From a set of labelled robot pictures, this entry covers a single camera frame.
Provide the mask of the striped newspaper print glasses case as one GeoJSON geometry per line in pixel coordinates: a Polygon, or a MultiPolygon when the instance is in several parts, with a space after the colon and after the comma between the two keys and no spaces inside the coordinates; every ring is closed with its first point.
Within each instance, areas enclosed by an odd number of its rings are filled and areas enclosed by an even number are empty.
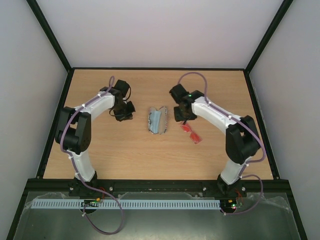
{"type": "Polygon", "coordinates": [[[162,106],[159,109],[150,107],[148,109],[148,131],[153,135],[162,135],[168,128],[168,109],[162,106]]]}

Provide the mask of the blue cleaning cloth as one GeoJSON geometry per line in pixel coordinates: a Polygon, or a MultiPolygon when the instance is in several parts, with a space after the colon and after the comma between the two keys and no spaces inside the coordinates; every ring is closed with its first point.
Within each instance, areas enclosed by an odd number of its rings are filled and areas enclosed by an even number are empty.
{"type": "Polygon", "coordinates": [[[152,110],[149,114],[149,130],[153,134],[158,133],[159,123],[161,119],[161,112],[158,110],[152,110]]]}

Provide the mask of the orange transparent sunglasses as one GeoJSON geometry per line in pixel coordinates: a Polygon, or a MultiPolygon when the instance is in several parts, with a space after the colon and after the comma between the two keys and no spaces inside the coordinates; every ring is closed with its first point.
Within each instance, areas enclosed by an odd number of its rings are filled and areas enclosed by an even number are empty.
{"type": "Polygon", "coordinates": [[[194,144],[199,144],[202,141],[202,138],[192,129],[188,123],[181,123],[180,127],[185,133],[189,133],[189,137],[194,144]]]}

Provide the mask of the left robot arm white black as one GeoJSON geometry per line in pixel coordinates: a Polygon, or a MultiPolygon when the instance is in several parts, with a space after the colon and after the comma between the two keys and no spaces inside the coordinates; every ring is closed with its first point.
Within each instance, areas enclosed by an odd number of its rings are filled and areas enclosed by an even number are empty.
{"type": "Polygon", "coordinates": [[[89,157],[92,123],[105,111],[109,111],[118,122],[132,120],[136,110],[130,96],[130,85],[112,76],[109,85],[101,88],[92,99],[61,110],[55,141],[68,155],[74,169],[74,179],[69,184],[70,196],[96,198],[105,192],[99,187],[98,175],[89,157]]]}

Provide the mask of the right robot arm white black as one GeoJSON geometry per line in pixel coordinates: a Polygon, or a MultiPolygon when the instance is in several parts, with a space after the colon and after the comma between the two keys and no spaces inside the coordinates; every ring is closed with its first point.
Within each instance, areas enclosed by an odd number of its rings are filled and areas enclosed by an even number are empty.
{"type": "Polygon", "coordinates": [[[186,91],[180,83],[169,94],[178,104],[174,107],[177,122],[186,125],[187,121],[201,117],[225,135],[228,161],[217,177],[217,188],[222,195],[229,196],[235,191],[247,165],[254,162],[252,157],[263,149],[254,119],[249,115],[241,117],[232,114],[211,102],[204,93],[186,91]]]}

